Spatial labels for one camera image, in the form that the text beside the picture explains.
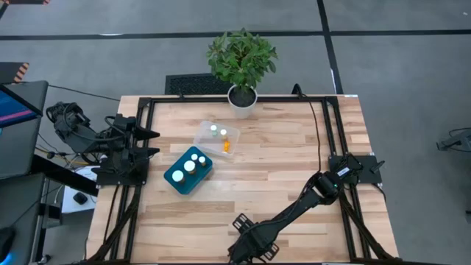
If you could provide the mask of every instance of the teal box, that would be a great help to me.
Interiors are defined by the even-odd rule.
[[[189,174],[188,172],[185,171],[183,168],[183,164],[185,164],[186,161],[191,160],[191,155],[192,154],[197,154],[198,157],[204,156],[206,158],[206,166],[202,166],[199,162],[196,162],[196,172],[195,174]],[[181,194],[190,194],[190,192],[198,185],[198,183],[203,180],[206,175],[213,169],[213,161],[205,155],[203,152],[201,152],[199,149],[197,149],[195,146],[190,147],[185,154],[183,154],[177,162],[175,162],[169,170],[167,170],[164,174],[163,177],[172,185],[178,192]],[[174,173],[175,170],[180,170],[183,172],[185,182],[184,183],[176,183],[174,180],[171,178],[171,175]]]

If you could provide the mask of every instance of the clear plastic container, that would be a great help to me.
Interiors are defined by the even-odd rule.
[[[213,134],[211,126],[216,125],[216,135]],[[229,141],[228,152],[224,151],[224,137],[221,134],[221,130],[226,130],[227,141]],[[228,127],[223,124],[217,124],[210,121],[202,121],[199,125],[199,131],[196,134],[193,144],[204,152],[208,152],[215,155],[221,155],[226,158],[230,157],[238,142],[238,137],[241,132],[236,128]]]

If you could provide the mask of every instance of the floor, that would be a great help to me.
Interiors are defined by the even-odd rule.
[[[51,0],[10,5],[0,20],[0,61],[30,63],[26,81],[42,79],[115,98],[163,94],[168,74],[210,71],[205,52],[212,38],[186,33],[242,27],[278,31],[268,38],[280,57],[277,73],[263,79],[259,93],[289,93],[297,82],[305,93],[358,94],[372,147],[386,161],[381,174],[400,256],[467,264],[470,154],[439,152],[435,143],[448,130],[470,123],[471,31],[462,29],[471,29],[471,2],[323,1],[331,46],[318,34],[323,30],[318,2]],[[56,88],[50,88],[46,101],[46,106],[77,102],[97,130],[105,123],[94,117],[113,115],[118,107]],[[49,121],[42,122],[40,132],[68,150]],[[90,211],[65,216],[62,227],[50,230],[45,246],[54,256],[50,264],[82,257],[91,216]]]

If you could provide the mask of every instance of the wooden table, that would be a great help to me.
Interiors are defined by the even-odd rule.
[[[123,96],[118,112],[135,116],[138,98]],[[339,96],[339,106],[349,150],[355,155],[370,153],[358,98]],[[313,103],[313,107],[324,171],[330,154],[325,120],[321,104]],[[330,117],[339,144],[335,119]],[[203,120],[239,128],[241,136],[231,158],[210,155],[212,176],[183,196],[163,179],[163,173],[192,145]],[[152,139],[149,146],[159,147],[160,153],[150,160],[148,182],[141,195],[132,263],[227,262],[227,248],[238,238],[234,219],[240,213],[254,222],[271,219],[297,198],[305,181],[318,169],[316,130],[307,102],[257,103],[250,119],[235,119],[227,103],[158,103],[152,130],[160,137]],[[114,189],[106,187],[99,192],[88,256],[102,243]],[[367,184],[359,184],[358,193],[365,224],[384,249],[397,256],[383,195]],[[110,229],[116,220],[119,194]],[[361,257],[358,231],[352,227]],[[124,238],[119,258],[124,254]],[[310,209],[280,233],[276,244],[280,251],[272,262],[348,261],[338,202]]]

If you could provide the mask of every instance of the potted plant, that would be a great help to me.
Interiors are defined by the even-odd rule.
[[[211,73],[233,84],[227,98],[235,116],[248,117],[257,102],[257,82],[265,72],[276,72],[275,64],[270,60],[278,58],[276,48],[259,35],[254,36],[242,29],[229,37],[226,32],[215,38],[206,55]]]

